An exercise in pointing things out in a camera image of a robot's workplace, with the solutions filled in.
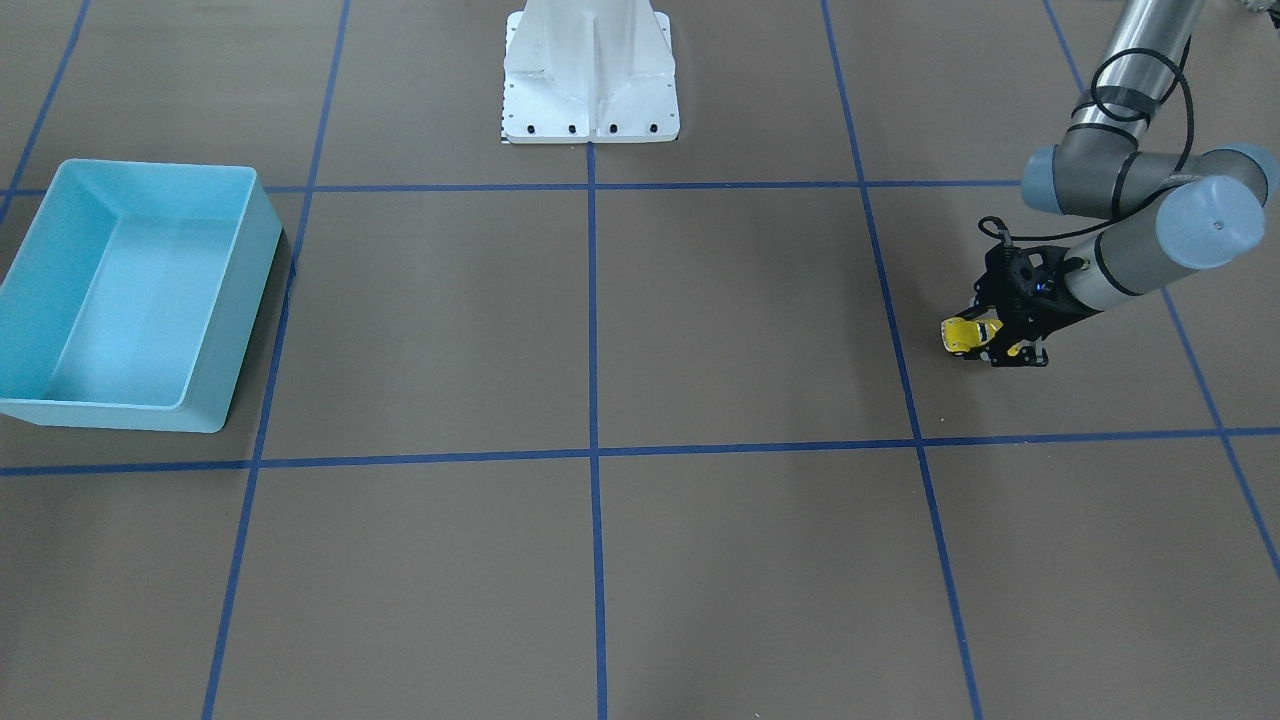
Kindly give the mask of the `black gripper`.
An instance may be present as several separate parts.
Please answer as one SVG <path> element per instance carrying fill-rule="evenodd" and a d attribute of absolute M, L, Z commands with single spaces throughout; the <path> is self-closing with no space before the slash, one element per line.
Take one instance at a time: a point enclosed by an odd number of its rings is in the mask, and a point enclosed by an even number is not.
<path fill-rule="evenodd" d="M 1050 336 L 1100 314 L 1069 292 L 1056 266 L 1012 269 L 1007 273 L 1007 287 L 1009 299 L 974 295 L 965 309 L 965 322 L 987 329 L 1006 325 L 1019 329 L 1023 336 Z M 998 336 L 977 337 L 963 350 L 963 359 L 1006 368 L 1043 368 L 1050 364 L 1050 356 L 1038 341 Z"/>

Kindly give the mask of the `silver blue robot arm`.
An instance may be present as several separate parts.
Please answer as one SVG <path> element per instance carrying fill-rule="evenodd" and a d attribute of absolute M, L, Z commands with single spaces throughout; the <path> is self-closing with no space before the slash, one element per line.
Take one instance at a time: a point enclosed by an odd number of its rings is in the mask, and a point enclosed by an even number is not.
<path fill-rule="evenodd" d="M 1043 341 L 1132 299 L 1220 268 L 1265 236 L 1277 160 L 1233 143 L 1194 152 L 1188 117 L 1179 152 L 1140 141 L 1174 92 L 1194 111 L 1185 60 L 1199 1 L 1129 1 L 1071 110 L 1062 140 L 1038 149 L 1021 178 L 1027 206 L 1094 220 L 1073 233 L 1019 236 L 997 217 L 969 307 L 945 319 L 948 354 L 992 366 L 1044 366 Z"/>

